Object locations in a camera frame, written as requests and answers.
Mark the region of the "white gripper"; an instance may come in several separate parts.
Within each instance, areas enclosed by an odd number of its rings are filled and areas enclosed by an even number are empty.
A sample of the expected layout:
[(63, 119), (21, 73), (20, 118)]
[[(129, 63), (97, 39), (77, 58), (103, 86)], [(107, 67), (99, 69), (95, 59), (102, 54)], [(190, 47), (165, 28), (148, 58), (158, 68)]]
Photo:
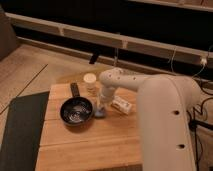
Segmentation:
[(98, 93), (97, 110), (101, 111), (114, 99), (115, 89), (113, 87), (102, 86)]

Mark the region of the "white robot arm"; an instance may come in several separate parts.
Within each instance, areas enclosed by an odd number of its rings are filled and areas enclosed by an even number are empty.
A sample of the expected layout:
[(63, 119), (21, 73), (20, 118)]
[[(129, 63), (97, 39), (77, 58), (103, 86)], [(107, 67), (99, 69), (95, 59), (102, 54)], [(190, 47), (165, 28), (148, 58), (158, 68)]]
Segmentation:
[(117, 89), (136, 93), (143, 171), (196, 171), (187, 111), (200, 100), (198, 83), (187, 76), (125, 75), (120, 68), (99, 75), (100, 101)]

